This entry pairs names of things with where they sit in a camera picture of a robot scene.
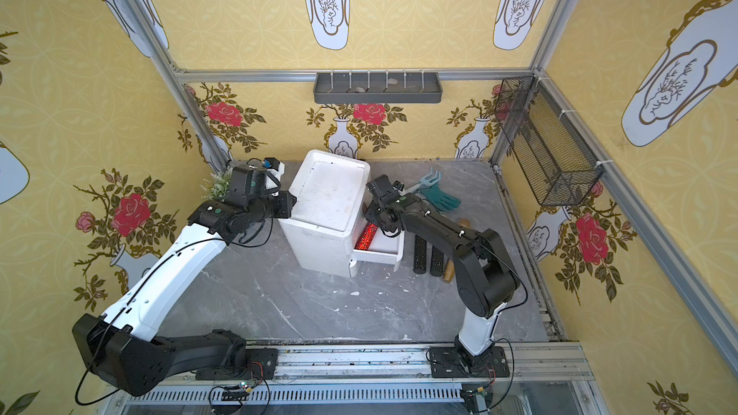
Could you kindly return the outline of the red glitter microphone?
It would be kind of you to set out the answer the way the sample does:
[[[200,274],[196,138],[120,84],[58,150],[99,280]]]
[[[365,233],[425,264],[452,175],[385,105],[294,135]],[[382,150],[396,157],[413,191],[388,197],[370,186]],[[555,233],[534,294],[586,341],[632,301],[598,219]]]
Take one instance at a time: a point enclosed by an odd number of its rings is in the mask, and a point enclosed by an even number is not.
[[[378,227],[373,223],[367,223],[357,239],[355,249],[359,251],[368,251],[378,232]]]

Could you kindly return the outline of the white plastic drawer cabinet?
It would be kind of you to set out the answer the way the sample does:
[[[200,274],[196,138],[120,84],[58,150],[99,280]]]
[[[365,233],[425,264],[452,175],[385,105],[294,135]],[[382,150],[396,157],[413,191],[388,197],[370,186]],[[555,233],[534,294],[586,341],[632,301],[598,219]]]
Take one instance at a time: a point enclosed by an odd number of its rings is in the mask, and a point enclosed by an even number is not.
[[[370,165],[311,150],[289,192],[297,198],[291,217],[280,222],[300,267],[352,278],[355,226],[359,220]]]

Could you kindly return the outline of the black rhinestone microphone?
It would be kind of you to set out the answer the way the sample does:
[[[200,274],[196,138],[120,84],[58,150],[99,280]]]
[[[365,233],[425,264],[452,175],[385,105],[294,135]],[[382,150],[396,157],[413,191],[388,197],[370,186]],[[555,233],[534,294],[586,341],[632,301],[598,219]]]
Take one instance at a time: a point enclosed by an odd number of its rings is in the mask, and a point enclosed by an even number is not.
[[[417,275],[425,274],[428,270],[428,242],[421,236],[414,237],[412,270]]]
[[[430,273],[433,277],[442,277],[445,271],[446,259],[444,254],[436,247],[432,247],[430,256]]]

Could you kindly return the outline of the gold glitter microphone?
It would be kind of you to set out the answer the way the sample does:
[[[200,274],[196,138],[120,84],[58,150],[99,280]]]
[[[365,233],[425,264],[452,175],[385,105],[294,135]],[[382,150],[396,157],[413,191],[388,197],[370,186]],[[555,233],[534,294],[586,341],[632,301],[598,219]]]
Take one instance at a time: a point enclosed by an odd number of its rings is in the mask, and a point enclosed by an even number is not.
[[[457,221],[455,221],[459,226],[463,228],[470,229],[471,228],[471,222],[466,218],[459,218]],[[448,259],[445,267],[445,271],[442,277],[443,282],[447,282],[447,284],[451,284],[453,278],[455,276],[455,265],[454,262],[451,259]]]

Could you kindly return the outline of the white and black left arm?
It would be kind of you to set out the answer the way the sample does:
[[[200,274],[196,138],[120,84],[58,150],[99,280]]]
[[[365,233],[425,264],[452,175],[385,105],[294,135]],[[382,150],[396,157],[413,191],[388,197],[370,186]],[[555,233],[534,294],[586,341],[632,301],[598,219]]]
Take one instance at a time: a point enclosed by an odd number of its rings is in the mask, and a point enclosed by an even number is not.
[[[101,315],[84,314],[72,335],[87,375],[131,396],[166,378],[240,377],[250,367],[246,342],[228,330],[164,337],[167,314],[200,272],[255,224],[288,219],[297,199],[282,188],[286,166],[275,158],[236,166],[220,200],[201,204],[154,266]]]

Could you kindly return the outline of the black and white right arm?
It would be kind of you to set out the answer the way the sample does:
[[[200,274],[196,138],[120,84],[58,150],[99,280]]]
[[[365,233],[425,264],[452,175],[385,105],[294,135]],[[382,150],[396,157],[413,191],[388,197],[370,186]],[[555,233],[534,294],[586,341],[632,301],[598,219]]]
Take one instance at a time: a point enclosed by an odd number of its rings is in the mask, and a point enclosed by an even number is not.
[[[481,357],[494,344],[494,329],[521,280],[501,236],[465,228],[412,194],[403,194],[382,175],[367,184],[368,222],[393,236],[410,232],[438,249],[455,266],[457,293],[465,315],[457,345],[467,357]]]

